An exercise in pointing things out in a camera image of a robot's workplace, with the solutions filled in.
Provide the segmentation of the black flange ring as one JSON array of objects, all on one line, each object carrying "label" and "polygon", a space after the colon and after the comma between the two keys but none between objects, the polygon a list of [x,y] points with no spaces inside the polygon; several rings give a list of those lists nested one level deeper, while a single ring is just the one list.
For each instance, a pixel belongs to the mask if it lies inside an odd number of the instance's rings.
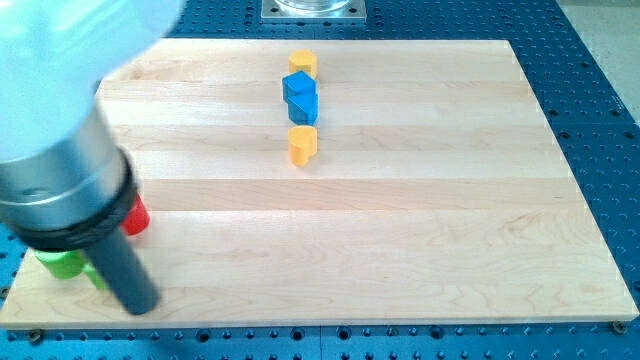
[{"label": "black flange ring", "polygon": [[138,193],[129,158],[121,148],[117,154],[124,161],[124,180],[116,195],[95,215],[58,230],[28,229],[9,220],[6,227],[25,245],[47,252],[77,250],[107,237],[124,221]]}]

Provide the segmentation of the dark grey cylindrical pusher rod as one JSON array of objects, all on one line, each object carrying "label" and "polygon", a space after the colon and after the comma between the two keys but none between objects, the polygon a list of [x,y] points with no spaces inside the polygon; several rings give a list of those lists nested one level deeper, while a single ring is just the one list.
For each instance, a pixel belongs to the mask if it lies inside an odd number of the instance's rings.
[{"label": "dark grey cylindrical pusher rod", "polygon": [[87,246],[84,253],[129,314],[142,315],[155,308],[159,292],[119,227]]}]

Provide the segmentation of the light blue robot arm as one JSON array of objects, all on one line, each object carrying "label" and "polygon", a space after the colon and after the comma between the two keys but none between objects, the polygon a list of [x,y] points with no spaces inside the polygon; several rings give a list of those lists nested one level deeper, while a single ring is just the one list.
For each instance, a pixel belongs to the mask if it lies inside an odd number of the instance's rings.
[{"label": "light blue robot arm", "polygon": [[1,220],[27,246],[82,251],[124,308],[158,291],[122,230],[138,195],[104,118],[102,79],[170,32],[181,0],[1,6]]}]

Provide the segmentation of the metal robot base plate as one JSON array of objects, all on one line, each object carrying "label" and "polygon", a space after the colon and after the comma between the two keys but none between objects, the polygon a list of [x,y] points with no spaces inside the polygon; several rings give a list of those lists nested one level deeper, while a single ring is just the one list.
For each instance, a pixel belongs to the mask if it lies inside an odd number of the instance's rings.
[{"label": "metal robot base plate", "polygon": [[267,23],[367,18],[365,0],[263,0],[261,20]]}]

